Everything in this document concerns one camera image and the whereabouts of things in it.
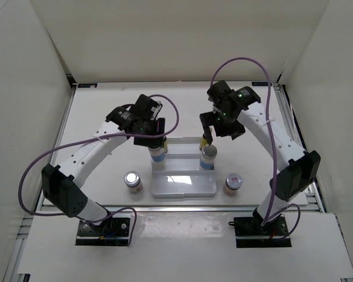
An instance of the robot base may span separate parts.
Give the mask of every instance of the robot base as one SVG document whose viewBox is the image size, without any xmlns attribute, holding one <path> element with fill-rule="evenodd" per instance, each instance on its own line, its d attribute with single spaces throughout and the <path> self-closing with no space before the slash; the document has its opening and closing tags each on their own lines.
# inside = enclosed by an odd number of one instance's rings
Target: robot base
<svg viewBox="0 0 353 282">
<path fill-rule="evenodd" d="M 291 247 L 290 238 L 281 239 L 288 234 L 285 217 L 279 216 L 275 221 L 261 227 L 254 217 L 234 217 L 229 222 L 235 228 L 237 248 L 280 248 Z"/>
<path fill-rule="evenodd" d="M 94 232 L 88 224 L 80 221 L 76 235 L 76 246 L 127 246 L 129 240 L 130 217 L 114 217 L 115 234 L 102 237 Z"/>
</svg>

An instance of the robotic arm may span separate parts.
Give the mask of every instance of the robotic arm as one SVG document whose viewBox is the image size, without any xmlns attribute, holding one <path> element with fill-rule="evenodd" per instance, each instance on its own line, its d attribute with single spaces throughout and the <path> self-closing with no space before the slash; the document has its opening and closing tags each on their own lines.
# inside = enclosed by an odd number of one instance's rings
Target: robotic arm
<svg viewBox="0 0 353 282">
<path fill-rule="evenodd" d="M 111 134 L 161 135 L 165 131 L 165 119 L 157 119 L 162 104 L 141 95 L 136 104 L 115 108 L 94 134 L 97 141 L 81 146 L 74 154 L 55 167 L 50 164 L 42 169 L 44 196 L 68 217 L 97 221 L 108 215 L 108 211 L 95 203 L 80 190 L 92 171 L 111 152 L 126 142 L 125 136 L 102 137 Z M 135 137 L 134 144 L 140 146 L 162 146 L 161 138 Z M 98 234 L 111 232 L 111 218 L 90 224 Z"/>
<path fill-rule="evenodd" d="M 250 87 L 244 87 L 234 91 L 223 80 L 215 83 L 208 90 L 209 100 L 213 102 L 213 111 L 202 113 L 200 120 L 203 125 L 204 135 L 209 144 L 212 143 L 212 135 L 209 126 L 213 126 L 216 135 L 231 136 L 234 140 L 245 133 L 245 128 L 263 145 L 272 156 L 272 146 L 267 128 L 267 122 L 271 123 L 276 150 L 277 189 L 270 214 L 287 207 L 288 203 L 309 184 L 317 174 L 320 163 L 320 155 L 316 151 L 308 153 L 305 149 L 290 139 L 272 119 L 265 118 L 265 107 L 260 97 Z M 255 209 L 253 215 L 263 221 L 270 204 L 271 192 L 265 200 Z M 272 222 L 278 215 L 269 218 Z"/>
</svg>

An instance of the black mounting plate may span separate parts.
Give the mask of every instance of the black mounting plate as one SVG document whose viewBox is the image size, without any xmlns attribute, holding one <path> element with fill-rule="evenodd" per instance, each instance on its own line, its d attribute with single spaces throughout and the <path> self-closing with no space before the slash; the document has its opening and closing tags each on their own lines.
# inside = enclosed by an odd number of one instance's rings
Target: black mounting plate
<svg viewBox="0 0 353 282">
<path fill-rule="evenodd" d="M 277 240 L 288 234 L 285 217 L 279 216 L 265 227 L 254 217 L 234 217 L 237 248 L 284 248 L 291 247 L 290 238 Z"/>
<path fill-rule="evenodd" d="M 100 235 L 94 232 L 88 224 L 80 220 L 77 228 L 76 246 L 127 246 L 131 218 L 114 217 L 112 222 L 117 233 L 114 236 L 100 239 Z"/>
</svg>

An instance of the silver lid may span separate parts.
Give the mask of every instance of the silver lid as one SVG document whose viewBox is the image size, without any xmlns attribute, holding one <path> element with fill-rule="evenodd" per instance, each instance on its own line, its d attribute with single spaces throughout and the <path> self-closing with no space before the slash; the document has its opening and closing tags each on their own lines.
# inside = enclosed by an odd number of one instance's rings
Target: silver lid
<svg viewBox="0 0 353 282">
<path fill-rule="evenodd" d="M 124 183 L 128 187 L 135 187 L 140 183 L 140 175 L 137 172 L 127 172 L 124 176 Z"/>
<path fill-rule="evenodd" d="M 214 145 L 205 145 L 201 152 L 207 159 L 213 159 L 217 156 L 217 148 Z"/>
<path fill-rule="evenodd" d="M 232 190 L 238 190 L 243 183 L 242 177 L 238 173 L 231 173 L 226 178 L 226 185 Z"/>
</svg>

